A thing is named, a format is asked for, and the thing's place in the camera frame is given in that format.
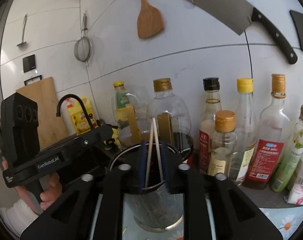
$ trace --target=chopsticks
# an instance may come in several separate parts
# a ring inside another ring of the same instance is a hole
[[[150,160],[152,158],[153,141],[154,141],[153,138],[154,137],[155,137],[156,153],[157,153],[158,166],[159,166],[159,174],[160,174],[160,177],[161,177],[161,181],[163,181],[164,176],[163,176],[163,169],[162,169],[161,151],[160,151],[160,148],[159,148],[158,133],[157,133],[157,126],[156,126],[155,118],[153,118],[153,120],[151,122],[151,126],[150,126],[145,187],[148,187],[149,172],[150,172]]]

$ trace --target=faucet spout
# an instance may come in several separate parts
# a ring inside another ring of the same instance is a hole
[[[87,113],[87,110],[86,110],[86,108],[85,108],[85,105],[84,105],[83,101],[80,99],[80,97],[77,96],[77,95],[74,95],[74,94],[67,94],[67,95],[63,96],[63,97],[59,100],[59,102],[58,102],[56,116],[57,116],[57,117],[60,117],[60,116],[61,116],[61,113],[60,113],[61,105],[62,105],[63,101],[65,101],[67,98],[75,98],[75,99],[80,103],[81,109],[83,110],[83,112],[84,112],[84,114],[85,114],[85,117],[86,117],[87,122],[88,122],[88,124],[89,124],[89,126],[90,126],[90,129],[91,129],[91,130],[94,129],[93,124],[92,124],[92,122],[90,121],[90,118],[89,118],[89,116],[88,116],[88,113]]]

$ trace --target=cleaver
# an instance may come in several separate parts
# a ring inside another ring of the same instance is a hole
[[[246,0],[187,0],[202,8],[241,35],[252,22],[259,22],[280,48],[288,63],[295,64],[297,55],[284,35],[259,10]]]

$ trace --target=wooden cutting board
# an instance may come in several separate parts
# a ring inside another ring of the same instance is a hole
[[[56,117],[58,100],[52,77],[31,83],[16,91],[38,104],[38,137],[41,149],[69,135],[62,117]]]

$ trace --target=wooden spatula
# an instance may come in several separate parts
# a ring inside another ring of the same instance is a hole
[[[140,39],[146,39],[159,33],[164,28],[161,12],[151,6],[148,0],[141,0],[141,11],[137,20],[137,31]]]

